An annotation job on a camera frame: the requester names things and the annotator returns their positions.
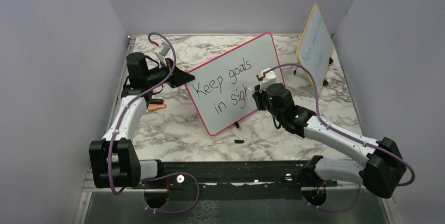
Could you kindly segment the pink framed whiteboard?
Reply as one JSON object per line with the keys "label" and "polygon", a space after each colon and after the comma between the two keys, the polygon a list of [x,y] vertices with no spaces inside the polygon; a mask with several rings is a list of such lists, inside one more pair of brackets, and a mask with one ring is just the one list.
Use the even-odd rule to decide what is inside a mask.
{"label": "pink framed whiteboard", "polygon": [[257,74],[279,65],[273,36],[264,33],[192,69],[186,89],[206,132],[215,136],[256,112],[252,93]]}

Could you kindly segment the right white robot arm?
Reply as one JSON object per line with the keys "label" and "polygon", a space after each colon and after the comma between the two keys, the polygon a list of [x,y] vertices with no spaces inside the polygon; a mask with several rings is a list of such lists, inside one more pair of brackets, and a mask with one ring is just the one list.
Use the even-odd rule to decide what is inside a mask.
{"label": "right white robot arm", "polygon": [[281,83],[262,89],[254,87],[252,97],[260,111],[272,115],[277,129],[325,144],[350,159],[335,161],[315,157],[303,171],[303,180],[311,186],[323,180],[342,180],[363,185],[380,198],[390,198],[408,166],[396,142],[388,137],[382,140],[357,135],[337,128],[305,107],[294,103],[290,90]]}

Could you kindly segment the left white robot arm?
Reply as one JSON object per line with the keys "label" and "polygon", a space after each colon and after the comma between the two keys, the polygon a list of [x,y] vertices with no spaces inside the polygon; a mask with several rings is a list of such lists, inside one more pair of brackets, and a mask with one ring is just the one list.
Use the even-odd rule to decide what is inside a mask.
{"label": "left white robot arm", "polygon": [[158,161],[140,161],[132,141],[141,117],[152,103],[153,90],[163,84],[177,88],[195,80],[195,76],[174,67],[171,58],[152,69],[147,59],[141,52],[127,55],[129,81],[123,87],[118,113],[102,139],[89,145],[97,188],[136,187],[143,180],[154,188],[164,183],[165,174]]}

